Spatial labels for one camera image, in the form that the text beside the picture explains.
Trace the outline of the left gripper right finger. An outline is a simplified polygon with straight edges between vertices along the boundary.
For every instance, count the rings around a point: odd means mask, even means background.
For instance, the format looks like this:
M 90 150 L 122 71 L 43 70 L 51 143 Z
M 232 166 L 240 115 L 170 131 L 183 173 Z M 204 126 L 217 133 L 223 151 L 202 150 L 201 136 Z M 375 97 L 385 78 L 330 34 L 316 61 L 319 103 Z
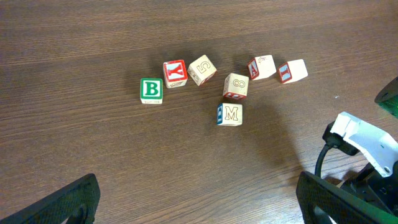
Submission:
M 397 217 L 307 171 L 300 173 L 296 196 L 305 223 L 397 223 Z

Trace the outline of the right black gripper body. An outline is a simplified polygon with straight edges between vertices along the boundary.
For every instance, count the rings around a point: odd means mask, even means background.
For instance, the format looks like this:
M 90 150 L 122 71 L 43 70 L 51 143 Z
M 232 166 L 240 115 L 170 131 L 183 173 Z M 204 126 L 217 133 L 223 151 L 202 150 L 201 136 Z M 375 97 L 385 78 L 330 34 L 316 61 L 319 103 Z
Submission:
M 397 175 L 382 177 L 368 163 L 359 173 L 342 183 L 340 189 L 384 210 L 397 215 Z

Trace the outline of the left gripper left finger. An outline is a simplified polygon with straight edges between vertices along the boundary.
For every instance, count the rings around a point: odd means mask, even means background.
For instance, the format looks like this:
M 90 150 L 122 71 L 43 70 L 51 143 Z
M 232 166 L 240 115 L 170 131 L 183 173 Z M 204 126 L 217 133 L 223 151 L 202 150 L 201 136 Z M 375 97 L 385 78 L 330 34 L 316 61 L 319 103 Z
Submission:
M 1 223 L 86 223 L 95 221 L 100 188 L 94 174 L 86 174 L 56 192 L 4 218 Z

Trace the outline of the wooden block red I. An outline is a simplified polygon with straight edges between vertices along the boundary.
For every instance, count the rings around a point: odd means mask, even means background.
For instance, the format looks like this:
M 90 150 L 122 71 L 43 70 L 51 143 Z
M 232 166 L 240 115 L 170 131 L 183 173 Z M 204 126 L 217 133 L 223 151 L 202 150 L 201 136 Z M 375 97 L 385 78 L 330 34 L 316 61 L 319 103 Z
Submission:
M 308 76 L 303 59 L 285 62 L 277 69 L 277 72 L 283 84 L 297 82 Z

